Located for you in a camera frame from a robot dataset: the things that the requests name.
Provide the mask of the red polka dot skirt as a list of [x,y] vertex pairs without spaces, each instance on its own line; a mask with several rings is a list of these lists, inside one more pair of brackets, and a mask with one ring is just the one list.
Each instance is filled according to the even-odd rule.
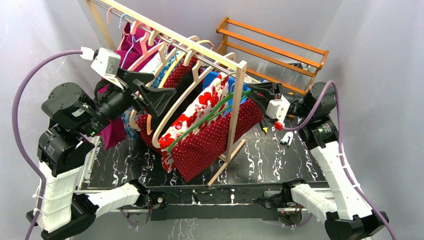
[[[186,137],[172,148],[171,155],[176,169],[185,182],[190,182],[226,152],[231,113],[218,117],[194,136]],[[233,141],[236,142],[251,128],[263,120],[260,108],[248,99],[239,106]]]

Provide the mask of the green velvet hanger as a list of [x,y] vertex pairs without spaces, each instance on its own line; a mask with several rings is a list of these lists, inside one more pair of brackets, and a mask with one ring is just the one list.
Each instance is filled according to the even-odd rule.
[[176,140],[174,140],[170,144],[170,146],[167,148],[167,151],[169,153],[172,153],[173,147],[176,144],[178,144],[184,137],[188,136],[192,131],[194,131],[202,123],[208,122],[210,120],[213,120],[214,118],[216,118],[220,114],[224,114],[225,112],[227,112],[229,109],[234,109],[235,108],[235,104],[232,103],[231,106],[227,106],[226,108],[223,108],[223,109],[219,110],[221,108],[221,106],[225,105],[228,101],[230,101],[230,100],[232,100],[234,98],[234,94],[235,94],[235,91],[229,93],[226,97],[224,97],[221,101],[219,101],[217,103],[217,105],[211,110],[211,112],[208,115],[206,115],[206,117],[204,117],[200,122],[198,122],[195,125],[193,125],[187,131],[185,131],[180,137],[178,137]]

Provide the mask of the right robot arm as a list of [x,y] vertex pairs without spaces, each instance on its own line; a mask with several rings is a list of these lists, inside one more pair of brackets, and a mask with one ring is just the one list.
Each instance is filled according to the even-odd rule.
[[281,192],[256,199],[266,208],[278,204],[305,207],[323,223],[332,240],[362,240],[382,228],[393,232],[389,218],[365,196],[345,155],[342,122],[333,121],[332,110],[340,108],[338,88],[334,81],[314,83],[304,96],[285,94],[279,83],[250,83],[249,99],[274,120],[274,127],[285,131],[282,144],[290,146],[293,133],[301,140],[319,164],[329,185],[333,200],[328,200],[303,179],[284,182]]

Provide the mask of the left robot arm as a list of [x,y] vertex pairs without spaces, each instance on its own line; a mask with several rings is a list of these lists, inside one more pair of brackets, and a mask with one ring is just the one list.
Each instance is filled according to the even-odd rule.
[[151,73],[122,68],[100,72],[101,86],[112,87],[90,98],[73,82],[55,87],[42,104],[50,126],[39,138],[39,170],[45,178],[37,193],[40,203],[29,220],[36,221],[44,240],[64,240],[87,230],[100,216],[124,206],[148,208],[150,190],[138,180],[99,193],[75,193],[77,179],[96,136],[129,108],[158,117],[176,95],[174,88],[151,88]]

